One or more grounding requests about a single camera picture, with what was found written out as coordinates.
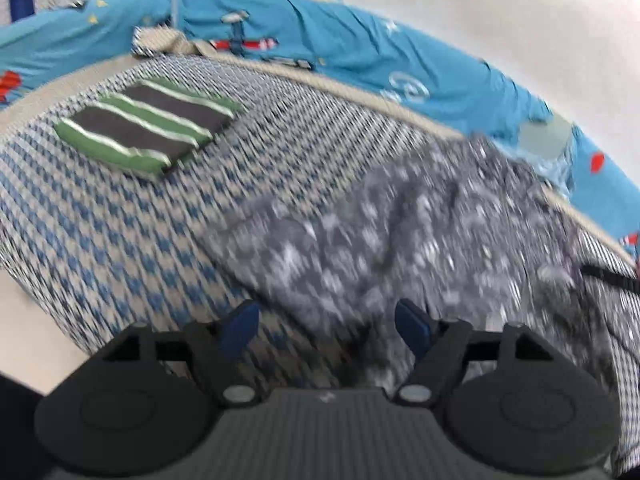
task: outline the green stripe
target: green stripe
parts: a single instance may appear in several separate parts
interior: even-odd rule
[[[162,160],[148,155],[126,155],[109,146],[85,137],[70,124],[59,122],[55,126],[60,139],[69,143],[83,155],[113,164],[126,170],[133,170],[141,174],[157,175],[167,167]]]
[[[119,99],[118,94],[105,97],[101,99],[100,102],[116,107],[127,114],[134,115],[140,118],[141,120],[147,123],[150,123],[153,126],[161,128],[163,130],[167,130],[169,132],[175,132],[180,135],[189,136],[192,139],[195,139],[200,145],[205,144],[206,142],[209,142],[211,140],[211,137],[206,136],[203,133],[200,133],[199,131],[189,127],[186,124],[177,123],[176,121],[172,121],[170,119],[162,117],[149,110],[145,110],[144,108],[131,105],[130,103],[127,103],[122,99]]]
[[[146,79],[146,81],[151,81],[152,83],[156,83],[157,85],[164,86],[165,88],[172,90],[174,92],[180,92],[181,94],[184,94],[188,97],[196,97],[198,99],[208,99],[210,101],[215,102],[216,104],[219,104],[225,108],[228,108],[232,112],[239,112],[240,110],[242,110],[242,105],[236,101],[233,101],[233,99],[229,99],[227,97],[222,97],[222,96],[212,96],[209,94],[198,94],[191,90],[187,90],[186,88],[183,88],[181,86],[175,85],[171,81],[163,77],[152,77],[152,78]]]

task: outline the red print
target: red print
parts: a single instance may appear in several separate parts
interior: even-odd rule
[[[596,152],[591,157],[591,173],[598,173],[604,165],[604,153]]]
[[[0,103],[6,102],[6,97],[11,90],[15,90],[22,84],[20,75],[7,70],[0,78]]]

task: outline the dark gray stripe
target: dark gray stripe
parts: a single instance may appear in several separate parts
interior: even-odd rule
[[[135,85],[121,93],[136,101],[155,106],[178,117],[193,121],[198,126],[209,130],[212,134],[222,130],[231,122],[229,116],[221,114],[212,108],[180,101],[180,99],[171,97],[146,85]]]
[[[167,139],[102,108],[89,106],[71,120],[85,130],[109,137],[126,148],[156,150],[171,160],[177,160],[193,149],[188,142]]]

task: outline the crumpled gray cloth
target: crumpled gray cloth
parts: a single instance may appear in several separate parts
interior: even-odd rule
[[[211,226],[219,269],[317,336],[373,327],[368,364],[413,362],[393,325],[409,298],[478,330],[521,321],[609,390],[609,332],[580,274],[578,227],[536,176],[482,137],[430,139],[371,171],[316,218],[265,198]]]

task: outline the beige trim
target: beige trim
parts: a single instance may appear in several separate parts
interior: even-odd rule
[[[389,101],[382,96],[354,88],[317,73],[290,68],[277,63],[265,63],[261,61],[251,61],[235,57],[232,54],[222,54],[213,49],[209,43],[195,41],[194,46],[201,55],[220,62],[242,66],[274,76],[284,77],[297,83],[306,84],[320,91],[335,95],[339,98],[351,101],[356,104],[371,108],[377,112],[404,121],[421,130],[425,130],[433,135],[444,138],[459,139],[463,135],[457,130],[439,124],[425,116],[417,114],[395,102]],[[23,127],[29,120],[44,112],[49,106],[71,97],[72,95],[94,85],[110,76],[116,75],[123,70],[132,68],[139,63],[131,56],[122,56],[102,63],[88,66],[82,70],[56,79],[47,85],[31,92],[23,99],[19,100],[7,110],[0,112],[0,140],[3,136],[8,136],[12,131]],[[567,203],[564,198],[545,189],[545,194],[549,203],[557,210],[569,215],[575,222],[581,225],[587,232],[595,236],[620,258],[633,266],[633,258],[620,244],[604,232],[599,226],[594,224],[589,218],[580,213]]]

